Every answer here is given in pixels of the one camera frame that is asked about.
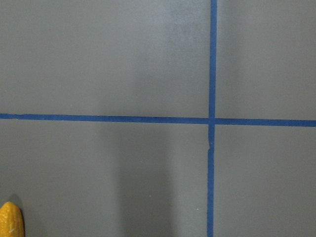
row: yellow fruit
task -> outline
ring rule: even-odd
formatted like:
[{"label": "yellow fruit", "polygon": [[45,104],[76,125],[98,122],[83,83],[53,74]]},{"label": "yellow fruit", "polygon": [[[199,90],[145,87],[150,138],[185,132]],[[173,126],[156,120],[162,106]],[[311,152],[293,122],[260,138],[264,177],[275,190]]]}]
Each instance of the yellow fruit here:
[{"label": "yellow fruit", "polygon": [[0,208],[0,237],[24,237],[21,211],[9,201]]}]

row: gray tile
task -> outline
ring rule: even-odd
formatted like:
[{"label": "gray tile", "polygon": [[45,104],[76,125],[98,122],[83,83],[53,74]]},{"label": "gray tile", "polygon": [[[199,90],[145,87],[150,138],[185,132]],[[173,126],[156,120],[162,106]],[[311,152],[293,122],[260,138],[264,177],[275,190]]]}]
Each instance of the gray tile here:
[{"label": "gray tile", "polygon": [[206,236],[206,125],[0,127],[0,200],[22,207],[28,236]]},{"label": "gray tile", "polygon": [[316,236],[316,129],[216,126],[216,237]]},{"label": "gray tile", "polygon": [[209,5],[1,1],[1,112],[206,117]]},{"label": "gray tile", "polygon": [[316,1],[218,1],[218,118],[316,119]]}]

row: yellow vegetable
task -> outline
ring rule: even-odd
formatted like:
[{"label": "yellow vegetable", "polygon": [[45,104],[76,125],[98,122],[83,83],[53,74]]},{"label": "yellow vegetable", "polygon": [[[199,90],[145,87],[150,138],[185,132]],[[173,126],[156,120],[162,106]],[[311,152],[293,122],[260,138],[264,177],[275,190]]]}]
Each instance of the yellow vegetable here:
[{"label": "yellow vegetable", "polygon": [[0,208],[0,237],[24,237],[22,213],[9,201]]}]

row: orange object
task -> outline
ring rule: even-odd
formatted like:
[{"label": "orange object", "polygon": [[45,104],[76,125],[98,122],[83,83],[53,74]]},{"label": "orange object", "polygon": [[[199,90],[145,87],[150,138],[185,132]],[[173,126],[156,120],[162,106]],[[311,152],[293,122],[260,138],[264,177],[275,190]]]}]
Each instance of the orange object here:
[{"label": "orange object", "polygon": [[10,201],[0,208],[0,237],[24,237],[22,213]]}]

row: yellow corn cob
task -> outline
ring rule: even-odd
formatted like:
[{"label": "yellow corn cob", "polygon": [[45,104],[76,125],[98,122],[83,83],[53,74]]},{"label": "yellow corn cob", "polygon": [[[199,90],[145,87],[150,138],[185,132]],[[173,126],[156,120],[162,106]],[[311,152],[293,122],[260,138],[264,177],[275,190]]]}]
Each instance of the yellow corn cob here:
[{"label": "yellow corn cob", "polygon": [[0,208],[0,237],[24,237],[21,211],[9,201]]}]

